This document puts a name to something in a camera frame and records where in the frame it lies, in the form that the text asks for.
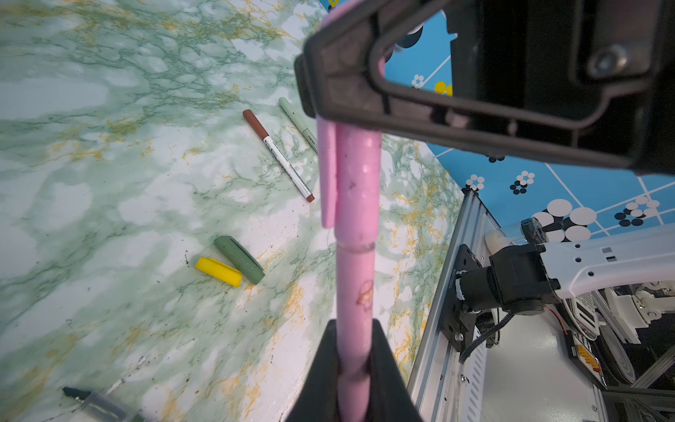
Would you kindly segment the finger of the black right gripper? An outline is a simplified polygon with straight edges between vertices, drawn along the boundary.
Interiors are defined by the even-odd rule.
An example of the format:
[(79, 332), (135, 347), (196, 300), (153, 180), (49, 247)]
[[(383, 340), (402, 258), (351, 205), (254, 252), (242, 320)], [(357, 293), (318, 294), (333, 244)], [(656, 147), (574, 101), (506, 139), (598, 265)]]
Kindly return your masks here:
[(379, 63), (395, 41), (446, 1), (351, 1), (307, 38), (295, 75), (307, 114), (481, 154), (629, 168), (631, 153), (581, 147), (588, 127), (505, 105), (394, 84)]

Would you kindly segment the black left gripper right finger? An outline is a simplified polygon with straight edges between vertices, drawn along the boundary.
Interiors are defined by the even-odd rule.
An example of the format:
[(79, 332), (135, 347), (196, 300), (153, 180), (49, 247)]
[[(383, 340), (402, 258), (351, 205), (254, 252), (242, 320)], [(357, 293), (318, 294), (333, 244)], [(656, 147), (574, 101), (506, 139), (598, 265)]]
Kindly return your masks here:
[(368, 372), (370, 388), (367, 421), (422, 421), (377, 319), (373, 320)]

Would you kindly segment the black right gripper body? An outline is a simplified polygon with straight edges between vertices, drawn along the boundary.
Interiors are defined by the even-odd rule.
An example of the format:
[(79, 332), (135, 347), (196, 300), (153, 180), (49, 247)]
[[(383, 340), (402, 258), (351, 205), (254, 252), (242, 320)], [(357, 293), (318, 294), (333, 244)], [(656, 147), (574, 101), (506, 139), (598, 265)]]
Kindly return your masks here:
[(480, 151), (674, 171), (671, 1), (451, 1), (456, 106)]

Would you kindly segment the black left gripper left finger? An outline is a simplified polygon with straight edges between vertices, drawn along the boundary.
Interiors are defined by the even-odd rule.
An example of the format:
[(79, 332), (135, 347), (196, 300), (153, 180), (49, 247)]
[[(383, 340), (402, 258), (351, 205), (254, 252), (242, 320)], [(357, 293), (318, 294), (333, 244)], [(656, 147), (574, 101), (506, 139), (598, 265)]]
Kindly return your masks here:
[(339, 421), (338, 380), (337, 324), (332, 319), (326, 325), (305, 383), (286, 421)]

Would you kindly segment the light green pen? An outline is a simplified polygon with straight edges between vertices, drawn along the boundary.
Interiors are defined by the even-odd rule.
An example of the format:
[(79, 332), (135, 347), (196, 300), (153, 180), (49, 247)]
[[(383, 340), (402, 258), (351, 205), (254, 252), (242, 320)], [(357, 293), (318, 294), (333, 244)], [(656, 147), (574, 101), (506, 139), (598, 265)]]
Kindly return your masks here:
[(297, 130), (300, 132), (305, 141), (309, 146), (318, 153), (318, 143), (315, 135), (312, 130), (309, 128), (309, 125), (301, 116), (301, 114), (295, 109), (293, 105), (284, 97), (279, 98), (279, 106), (282, 111), (288, 116), (288, 119), (295, 125)]

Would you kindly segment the pink pen cap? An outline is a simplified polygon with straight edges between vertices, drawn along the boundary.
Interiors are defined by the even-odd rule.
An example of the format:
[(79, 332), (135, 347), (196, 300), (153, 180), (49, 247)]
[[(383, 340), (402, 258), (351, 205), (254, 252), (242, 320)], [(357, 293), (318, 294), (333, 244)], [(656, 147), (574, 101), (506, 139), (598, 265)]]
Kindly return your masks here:
[(380, 131), (316, 117), (322, 225), (339, 248), (372, 251), (380, 212)]

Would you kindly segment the white marker pen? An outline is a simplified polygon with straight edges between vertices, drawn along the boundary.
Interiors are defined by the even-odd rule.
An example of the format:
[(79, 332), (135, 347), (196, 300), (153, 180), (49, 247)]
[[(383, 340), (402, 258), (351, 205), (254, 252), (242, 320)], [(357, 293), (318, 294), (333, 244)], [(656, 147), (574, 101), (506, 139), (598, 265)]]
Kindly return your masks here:
[(282, 166), (286, 174), (288, 174), (288, 176), (293, 181), (295, 187), (298, 189), (302, 197), (309, 203), (313, 202), (313, 200), (315, 199), (313, 193), (311, 193), (310, 189), (308, 188), (304, 180), (301, 178), (301, 176), (298, 174), (298, 172), (295, 170), (293, 165), (291, 165), (291, 163), (286, 159), (281, 150), (276, 146), (274, 140), (272, 140), (272, 137), (265, 130), (264, 126), (258, 120), (254, 112), (251, 111), (251, 109), (246, 109), (243, 112), (243, 116), (244, 119), (247, 121), (247, 123), (250, 125), (250, 127), (253, 129), (253, 131), (265, 144), (267, 149), (269, 149), (269, 151), (272, 153), (275, 159)]

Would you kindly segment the pink pen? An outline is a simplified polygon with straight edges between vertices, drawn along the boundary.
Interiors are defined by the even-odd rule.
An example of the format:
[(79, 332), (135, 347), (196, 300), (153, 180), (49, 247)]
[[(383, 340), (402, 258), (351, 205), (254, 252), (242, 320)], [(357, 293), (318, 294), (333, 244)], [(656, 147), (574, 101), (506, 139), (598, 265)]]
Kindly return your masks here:
[(363, 421), (369, 403), (374, 245), (337, 244), (337, 404), (343, 421)]

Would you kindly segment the yellow pen cap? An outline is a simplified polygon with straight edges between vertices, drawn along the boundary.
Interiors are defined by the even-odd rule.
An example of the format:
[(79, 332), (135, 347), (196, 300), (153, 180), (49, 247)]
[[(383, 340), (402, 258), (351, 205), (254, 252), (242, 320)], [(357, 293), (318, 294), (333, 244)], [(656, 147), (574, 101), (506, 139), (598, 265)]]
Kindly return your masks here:
[(234, 288), (241, 286), (243, 275), (234, 267), (227, 266), (218, 260), (201, 257), (194, 266), (200, 272), (218, 279)]

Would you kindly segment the green pen cap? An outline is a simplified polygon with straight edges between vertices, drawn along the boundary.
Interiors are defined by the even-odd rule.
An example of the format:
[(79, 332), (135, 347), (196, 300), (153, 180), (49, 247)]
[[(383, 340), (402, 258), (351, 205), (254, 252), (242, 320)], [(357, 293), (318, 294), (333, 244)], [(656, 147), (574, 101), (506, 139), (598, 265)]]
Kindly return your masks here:
[(235, 237), (229, 235), (219, 236), (214, 240), (214, 246), (251, 284), (258, 285), (263, 281), (265, 271), (262, 265), (257, 262)]

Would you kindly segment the dark green pen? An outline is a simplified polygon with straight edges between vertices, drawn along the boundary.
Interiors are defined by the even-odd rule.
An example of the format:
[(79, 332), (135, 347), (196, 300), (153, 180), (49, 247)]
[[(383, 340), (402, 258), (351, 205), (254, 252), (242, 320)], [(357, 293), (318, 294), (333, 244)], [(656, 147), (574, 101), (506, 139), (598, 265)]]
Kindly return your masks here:
[(145, 418), (137, 411), (128, 410), (112, 399), (101, 394), (79, 390), (73, 387), (63, 387), (65, 397), (77, 400), (82, 404), (82, 410), (97, 421), (108, 422), (144, 422)]

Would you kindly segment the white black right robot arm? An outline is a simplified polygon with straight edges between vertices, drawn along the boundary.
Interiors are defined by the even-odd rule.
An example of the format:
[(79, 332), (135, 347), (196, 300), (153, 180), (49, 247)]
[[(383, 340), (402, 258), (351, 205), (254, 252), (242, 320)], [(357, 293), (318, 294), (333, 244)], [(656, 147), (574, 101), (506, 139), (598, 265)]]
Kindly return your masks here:
[[(527, 124), (544, 124), (538, 114), (385, 81), (388, 44), (441, 6), (351, 1), (324, 18), (295, 63), (304, 111), (317, 119), (322, 219), (337, 239), (342, 319), (369, 315), (373, 303), (383, 133), (524, 158), (571, 154), (517, 137)], [(562, 244), (510, 245), (494, 253), (487, 267), (455, 272), (445, 310), (453, 316), (494, 308), (534, 315), (548, 303), (597, 289), (673, 276), (673, 225)]]

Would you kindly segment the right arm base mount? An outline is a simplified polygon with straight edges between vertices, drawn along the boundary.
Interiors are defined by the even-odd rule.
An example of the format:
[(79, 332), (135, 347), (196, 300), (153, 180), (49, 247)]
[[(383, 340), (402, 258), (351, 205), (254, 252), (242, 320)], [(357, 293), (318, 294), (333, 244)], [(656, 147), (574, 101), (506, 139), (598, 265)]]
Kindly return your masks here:
[(461, 244), (455, 254), (439, 328), (457, 352), (472, 342), (477, 315), (500, 307), (491, 267), (483, 267), (471, 249)]

